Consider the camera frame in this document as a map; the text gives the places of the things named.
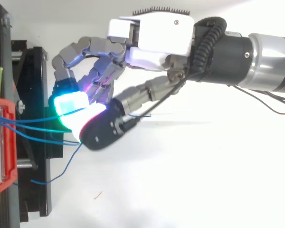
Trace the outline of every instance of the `white surface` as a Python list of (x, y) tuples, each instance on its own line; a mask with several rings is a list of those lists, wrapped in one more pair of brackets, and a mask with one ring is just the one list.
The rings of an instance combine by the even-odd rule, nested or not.
[(168, 55), (167, 53), (150, 52), (138, 47), (131, 47), (126, 53), (125, 61), (134, 67), (163, 71), (166, 70), (164, 64)]
[[(105, 37), (110, 19), (163, 3), (0, 2), (14, 16), (12, 37), (49, 53), (49, 77), (51, 59), (66, 45), (82, 36)], [(169, 0), (163, 6), (168, 5), (191, 10), (195, 21), (222, 16), (228, 31), (285, 37), (285, 0)], [(89, 72), (89, 61), (74, 69), (79, 78)], [(126, 70), (116, 92), (158, 75)], [(74, 150), (66, 147), (63, 159), (51, 160), (52, 177)], [(82, 148), (51, 188), (49, 217), (31, 213), (22, 228), (285, 228), (285, 116), (225, 85), (188, 82), (113, 146), (97, 153)]]
[(150, 52), (189, 56), (194, 19), (169, 12), (154, 12), (123, 19), (139, 20), (138, 47)]
[(107, 36), (129, 38), (131, 24), (130, 20), (112, 19), (109, 23)]

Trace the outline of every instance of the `robotic hand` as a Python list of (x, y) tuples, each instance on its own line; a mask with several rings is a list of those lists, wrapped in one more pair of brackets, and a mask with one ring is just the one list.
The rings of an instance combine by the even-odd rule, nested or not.
[[(226, 32), (226, 27), (222, 18), (194, 24), (188, 11), (170, 8), (140, 10), (132, 17), (111, 20), (107, 39), (83, 37), (53, 59), (57, 114), (85, 108), (61, 117), (61, 122), (89, 149), (99, 150), (178, 93), (186, 80), (285, 92), (285, 38), (256, 33), (246, 38)], [(70, 68), (87, 57), (99, 59), (77, 83)], [(114, 80), (126, 66), (167, 71), (167, 76), (129, 87), (112, 99)], [(141, 116), (125, 118), (143, 103), (157, 100)]]

